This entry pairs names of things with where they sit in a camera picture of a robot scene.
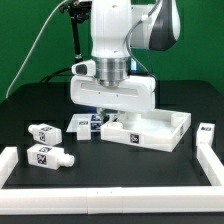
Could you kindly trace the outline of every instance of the black cable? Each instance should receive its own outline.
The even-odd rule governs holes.
[[[67,72],[67,71],[71,71],[71,68],[63,68],[63,69],[60,69],[54,73],[52,73],[51,75],[47,76],[47,77],[44,77],[43,79],[40,80],[40,82],[45,82],[45,80],[50,77],[50,76],[57,76],[63,72]]]
[[[152,13],[155,12],[155,10],[158,8],[158,6],[159,6],[159,4],[161,3],[161,1],[162,1],[162,0],[158,0],[158,1],[156,2],[156,4],[154,5],[154,7],[152,8],[152,10],[150,10],[150,12],[148,13],[148,17],[150,17],[150,16],[152,15]],[[133,31],[135,30],[135,28],[136,28],[137,26],[139,26],[142,22],[143,22],[142,20],[139,20],[136,24],[134,24],[134,26],[133,26],[133,27],[130,29],[130,31],[128,32],[128,34],[127,34],[127,36],[126,36],[126,38],[125,38],[125,42],[126,42],[127,51],[128,51],[128,53],[130,54],[131,58],[134,59],[134,60],[137,62],[137,64],[140,65],[140,66],[143,68],[143,70],[144,70],[145,72],[149,73],[148,70],[147,70],[147,68],[146,68],[141,62],[139,62],[138,59],[133,55],[133,53],[132,53],[132,51],[131,51],[131,47],[130,47],[131,35],[132,35]],[[157,79],[156,79],[156,77],[155,77],[154,75],[152,75],[152,74],[149,74],[149,75],[150,75],[151,77],[153,77],[153,78],[155,79],[155,81],[157,82]]]
[[[72,77],[72,76],[74,76],[74,75],[67,75],[67,74],[49,75],[49,76],[45,77],[44,83],[50,82],[50,80],[55,77]]]

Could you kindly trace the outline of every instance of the black marker sticker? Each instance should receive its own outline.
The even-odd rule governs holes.
[[[45,128],[42,128],[41,130],[43,130],[43,131],[50,131],[52,128],[50,128],[50,127],[45,127]]]
[[[101,121],[99,115],[92,115],[91,121]]]
[[[87,125],[89,122],[88,121],[80,121],[79,125]]]
[[[202,127],[201,130],[202,131],[211,131],[212,129],[210,127]]]
[[[91,130],[92,131],[99,131],[101,127],[101,123],[91,123]]]
[[[47,165],[47,156],[37,154],[37,163],[39,163],[41,165]]]
[[[184,126],[182,126],[181,128],[180,128],[180,136],[182,136],[184,134]]]
[[[130,134],[130,142],[131,143],[135,143],[135,144],[139,144],[140,140],[140,136],[136,135],[136,134]]]
[[[45,142],[45,134],[43,132],[40,132],[39,136],[40,136],[40,141]]]
[[[43,147],[39,150],[39,152],[43,152],[43,153],[48,153],[49,151],[51,151],[52,148],[49,147]]]

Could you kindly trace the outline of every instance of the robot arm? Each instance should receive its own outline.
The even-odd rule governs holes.
[[[133,24],[146,15],[146,19],[133,31],[131,46],[155,51],[166,51],[178,40],[180,19],[175,0],[162,0],[151,16],[153,5],[133,5]]]
[[[133,48],[173,46],[180,33],[175,0],[147,6],[132,6],[130,0],[93,0],[91,13],[92,60],[72,67],[73,102],[118,111],[152,111],[155,79],[129,76],[132,55],[127,37],[132,36]]]

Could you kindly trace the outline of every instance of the green background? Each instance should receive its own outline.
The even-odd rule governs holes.
[[[8,86],[43,23],[60,2],[0,1],[0,102],[5,98]],[[155,0],[133,0],[132,3],[155,3]],[[208,81],[224,93],[224,1],[177,0],[177,5],[181,17],[181,36],[169,51],[151,52],[155,75],[160,80]],[[82,54],[85,59],[89,59],[89,22],[85,22],[79,29]],[[25,83],[39,82],[56,70],[70,67],[73,54],[70,18],[67,13],[63,15],[58,12],[41,37],[12,92]],[[135,51],[135,54],[150,68],[146,51]]]

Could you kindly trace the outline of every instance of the black table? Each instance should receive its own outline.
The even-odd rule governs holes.
[[[75,105],[68,83],[28,84],[0,105],[0,150],[17,146],[19,163],[4,189],[61,187],[206,186],[210,185],[196,159],[196,131],[200,122],[215,123],[213,149],[224,156],[224,97],[202,81],[162,81],[158,108],[190,112],[192,125],[174,152],[160,152],[100,139],[77,141],[66,133],[72,115],[95,113]],[[62,129],[59,146],[75,155],[72,168],[57,171],[28,165],[26,150],[35,144],[30,124],[47,123]],[[224,213],[162,213],[105,215],[0,216],[8,223],[223,223]]]

